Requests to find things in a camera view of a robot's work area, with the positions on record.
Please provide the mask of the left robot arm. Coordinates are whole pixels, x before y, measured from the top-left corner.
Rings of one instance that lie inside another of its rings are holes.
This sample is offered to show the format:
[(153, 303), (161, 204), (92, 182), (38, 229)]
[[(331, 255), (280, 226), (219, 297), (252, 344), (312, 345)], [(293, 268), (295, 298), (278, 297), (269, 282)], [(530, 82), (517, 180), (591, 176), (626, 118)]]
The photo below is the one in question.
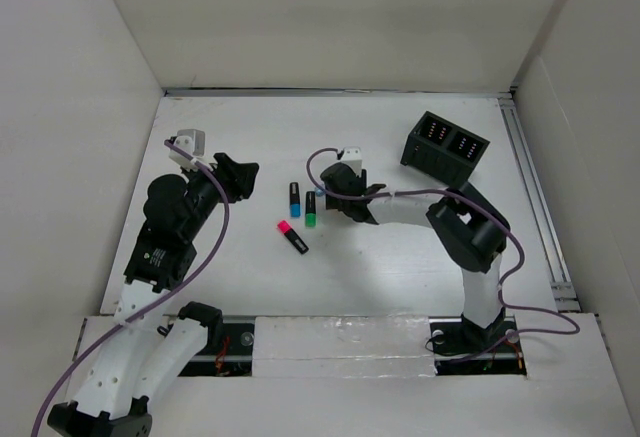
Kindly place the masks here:
[(219, 309), (189, 302), (164, 327), (166, 310), (212, 260), (195, 265), (194, 239), (216, 207), (229, 225), (231, 204), (251, 196), (259, 172), (217, 153), (211, 164), (175, 154), (180, 174), (152, 181), (144, 223), (125, 268), (114, 327), (91, 345), (98, 353), (87, 378), (67, 402), (54, 405), (48, 426), (61, 436), (147, 436), (152, 407), (197, 353), (222, 344)]

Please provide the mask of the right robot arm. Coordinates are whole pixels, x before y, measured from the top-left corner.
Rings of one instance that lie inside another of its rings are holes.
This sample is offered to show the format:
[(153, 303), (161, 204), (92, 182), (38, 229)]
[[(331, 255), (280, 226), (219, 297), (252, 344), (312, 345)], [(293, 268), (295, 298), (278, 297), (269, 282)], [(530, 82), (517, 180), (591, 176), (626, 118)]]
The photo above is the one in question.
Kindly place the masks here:
[(506, 248), (504, 217), (470, 183), (439, 193), (415, 196), (384, 194), (383, 184), (369, 186), (366, 172), (335, 163), (320, 176), (326, 208), (370, 225), (406, 224), (435, 232), (447, 255), (461, 269), (464, 305), (453, 344), (461, 353), (492, 346), (504, 322), (499, 279)]

